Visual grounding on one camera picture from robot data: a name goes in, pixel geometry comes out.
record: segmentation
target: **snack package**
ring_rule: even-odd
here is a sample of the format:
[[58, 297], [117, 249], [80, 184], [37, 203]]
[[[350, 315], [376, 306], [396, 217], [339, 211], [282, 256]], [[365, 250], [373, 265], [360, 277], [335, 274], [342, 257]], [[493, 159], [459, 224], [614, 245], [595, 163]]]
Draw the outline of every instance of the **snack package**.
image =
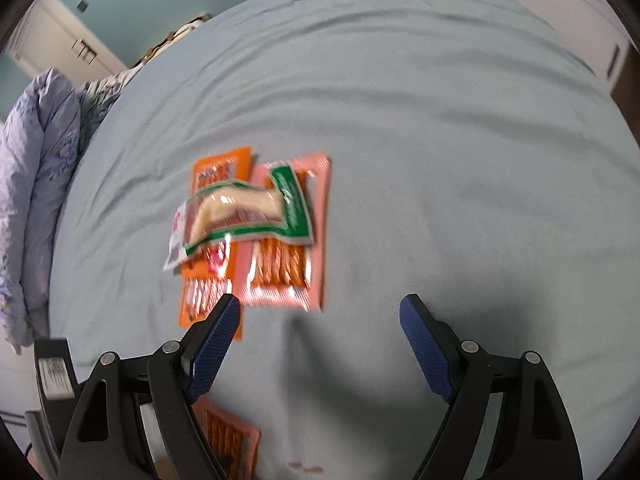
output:
[[[273, 185], [270, 171], [282, 163], [254, 167], [252, 184]], [[307, 155], [286, 164], [298, 177], [310, 211], [312, 246], [287, 244], [275, 238], [242, 242], [238, 250], [234, 294], [245, 306], [288, 306], [319, 310], [324, 280], [324, 231], [331, 163], [324, 153]]]
[[251, 480], [258, 459], [260, 431], [226, 412], [207, 396], [201, 396], [192, 410], [227, 478]]
[[[229, 179], [249, 180], [252, 150], [245, 146], [203, 158], [193, 166], [191, 192]], [[179, 218], [174, 219], [174, 227]], [[207, 244], [180, 267], [184, 280], [178, 324], [183, 328], [205, 319], [224, 292], [231, 292], [238, 247], [228, 240]], [[242, 335], [241, 325], [235, 339]]]
[[177, 267], [212, 243], [275, 237], [290, 245], [313, 244], [296, 173], [286, 164], [272, 166], [265, 184], [269, 187], [224, 180], [191, 195], [175, 215], [164, 269]]

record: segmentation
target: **cabinet handle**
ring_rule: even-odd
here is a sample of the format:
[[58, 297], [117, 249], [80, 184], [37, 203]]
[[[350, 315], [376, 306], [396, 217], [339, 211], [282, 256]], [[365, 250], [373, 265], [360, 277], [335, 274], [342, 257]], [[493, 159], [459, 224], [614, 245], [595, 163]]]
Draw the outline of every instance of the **cabinet handle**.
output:
[[620, 47], [616, 44], [616, 47], [613, 49], [613, 56], [611, 56], [611, 61], [609, 62], [609, 68], [607, 68], [607, 80], [611, 78], [611, 74], [613, 74], [613, 69], [616, 65], [616, 61], [618, 60], [618, 56], [620, 55]]

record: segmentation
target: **light blue bed sheet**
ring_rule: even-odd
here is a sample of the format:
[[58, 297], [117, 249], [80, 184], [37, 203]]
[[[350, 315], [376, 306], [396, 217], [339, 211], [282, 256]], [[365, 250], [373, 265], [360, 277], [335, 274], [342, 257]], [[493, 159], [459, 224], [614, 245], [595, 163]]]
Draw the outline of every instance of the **light blue bed sheet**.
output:
[[639, 151], [545, 22], [513, 0], [250, 0], [149, 63], [59, 225], [50, 326], [81, 379], [181, 337], [174, 211], [194, 161], [246, 144], [334, 165], [324, 312], [247, 310], [210, 393], [262, 431], [261, 479], [411, 478], [446, 406], [399, 327], [410, 292], [489, 352], [539, 351], [603, 471], [640, 412]]

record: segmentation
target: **blue gripper pad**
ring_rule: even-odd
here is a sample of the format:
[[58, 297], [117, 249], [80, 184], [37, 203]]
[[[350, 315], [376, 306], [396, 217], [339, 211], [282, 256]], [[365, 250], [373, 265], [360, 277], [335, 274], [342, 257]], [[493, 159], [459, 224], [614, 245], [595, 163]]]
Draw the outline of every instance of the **blue gripper pad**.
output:
[[191, 404], [211, 389], [239, 324], [240, 303], [234, 296], [193, 358], [193, 371], [187, 387], [187, 397]]
[[451, 402], [455, 389], [451, 384], [449, 361], [409, 298], [400, 302], [400, 326], [431, 391]]

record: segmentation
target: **silver screw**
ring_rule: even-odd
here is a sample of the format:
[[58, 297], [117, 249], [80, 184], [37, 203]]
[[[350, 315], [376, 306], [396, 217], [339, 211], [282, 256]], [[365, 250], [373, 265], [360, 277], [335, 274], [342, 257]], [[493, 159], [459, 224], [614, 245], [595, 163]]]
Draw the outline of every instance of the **silver screw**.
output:
[[178, 343], [177, 341], [167, 341], [162, 345], [162, 351], [165, 354], [172, 354], [174, 352], [177, 352], [178, 348], [180, 348], [180, 343]]
[[475, 354], [479, 350], [478, 343], [475, 341], [463, 341], [461, 346], [468, 354]]
[[105, 352], [100, 356], [100, 362], [103, 365], [110, 365], [116, 360], [116, 354], [113, 352]]
[[537, 365], [540, 362], [540, 356], [535, 352], [527, 352], [526, 354], [524, 354], [524, 357], [533, 365]]

